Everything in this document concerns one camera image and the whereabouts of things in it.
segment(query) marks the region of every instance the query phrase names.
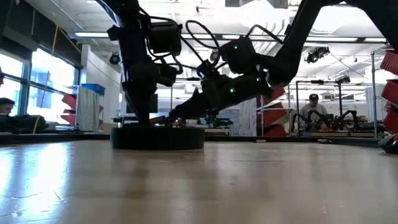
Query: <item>robotic arm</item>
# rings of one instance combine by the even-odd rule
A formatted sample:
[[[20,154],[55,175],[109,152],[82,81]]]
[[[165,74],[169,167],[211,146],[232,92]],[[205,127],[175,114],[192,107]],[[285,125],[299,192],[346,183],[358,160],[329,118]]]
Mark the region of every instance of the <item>robotic arm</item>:
[[[139,122],[149,124],[149,99],[156,83],[173,85],[182,66],[175,58],[181,52],[181,26],[170,19],[151,17],[139,7],[138,0],[97,0],[118,25],[110,28],[111,40],[118,40],[123,61],[123,88],[126,99],[136,112]],[[171,118],[196,118],[219,111],[257,95],[271,96],[272,88],[282,88],[296,76],[303,45],[323,6],[339,4],[341,0],[302,0],[297,15],[288,27],[282,47],[275,57],[257,54],[249,34],[221,46],[219,53],[237,78],[220,75],[215,65],[205,60],[197,68],[203,77],[203,93],[195,91],[185,103],[169,114]],[[398,49],[398,14],[396,0],[346,0],[347,4],[365,11],[393,48]],[[163,19],[165,22],[151,22]],[[147,53],[171,55],[179,69],[154,63]]]

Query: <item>glass wall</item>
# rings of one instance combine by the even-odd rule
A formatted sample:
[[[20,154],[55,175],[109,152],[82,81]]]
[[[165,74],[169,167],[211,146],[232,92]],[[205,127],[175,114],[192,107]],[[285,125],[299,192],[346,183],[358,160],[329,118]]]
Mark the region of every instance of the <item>glass wall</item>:
[[[31,62],[21,62],[7,52],[0,53],[0,67],[5,74],[0,97],[16,102],[11,116],[40,114],[46,121],[67,124],[61,115],[70,108],[62,98],[64,94],[72,93],[69,87],[78,84],[73,65],[38,49],[32,53]]]
[[[7,78],[4,79],[4,85],[0,87],[0,98],[9,98],[15,102],[15,107],[11,111],[11,116],[15,116],[18,114],[19,102],[21,98],[21,84],[16,81],[9,80]]]
[[[32,54],[32,73],[30,80],[35,83],[52,87],[65,93],[72,93],[68,88],[73,85],[75,68],[57,57],[38,49]]]
[[[22,69],[24,64],[12,57],[0,54],[0,67],[3,73],[7,74],[4,84],[0,87],[0,98],[9,98],[15,101],[15,107],[11,112],[11,116],[17,115],[19,110],[19,102],[21,98],[21,83],[15,81],[22,77]]]
[[[50,91],[44,94],[44,90],[30,87],[27,113],[40,114],[46,121],[68,124],[61,118],[61,115],[65,109],[70,109],[70,107],[62,102],[62,98],[62,94],[52,93]]]
[[[24,64],[16,59],[0,54],[0,67],[2,72],[15,77],[22,77]]]

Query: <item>wooden table surface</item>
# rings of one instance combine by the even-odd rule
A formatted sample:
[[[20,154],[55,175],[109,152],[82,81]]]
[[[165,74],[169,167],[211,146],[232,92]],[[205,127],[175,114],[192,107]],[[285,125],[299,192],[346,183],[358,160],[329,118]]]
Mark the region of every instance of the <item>wooden table surface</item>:
[[[0,223],[398,223],[398,157],[324,144],[0,148]]]

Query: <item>person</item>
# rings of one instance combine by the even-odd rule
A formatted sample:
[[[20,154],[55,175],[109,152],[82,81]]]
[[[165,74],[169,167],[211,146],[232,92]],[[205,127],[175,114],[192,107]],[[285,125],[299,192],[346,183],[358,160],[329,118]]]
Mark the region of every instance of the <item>person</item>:
[[[15,102],[9,98],[0,98],[0,114],[11,114]]]
[[[3,84],[4,84],[4,74],[2,73],[1,67],[0,67],[0,87],[1,87],[1,85],[3,85]]]
[[[311,94],[309,100],[310,100],[310,102],[307,103],[306,105],[304,105],[300,109],[300,115],[302,115],[305,119],[308,118],[308,112],[311,110],[315,110],[322,115],[326,115],[328,113],[324,106],[318,104],[319,96],[317,94],[314,94],[314,93]],[[311,114],[311,122],[314,122],[317,119],[319,119],[319,116],[315,113],[312,113]]]

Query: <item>white wall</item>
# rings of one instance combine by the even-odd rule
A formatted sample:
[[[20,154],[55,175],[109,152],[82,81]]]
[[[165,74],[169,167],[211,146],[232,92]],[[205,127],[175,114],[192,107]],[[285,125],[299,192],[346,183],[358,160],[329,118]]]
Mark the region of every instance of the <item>white wall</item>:
[[[105,87],[104,122],[112,123],[119,109],[120,71],[95,55],[89,45],[84,45],[81,54],[81,83],[95,83]]]

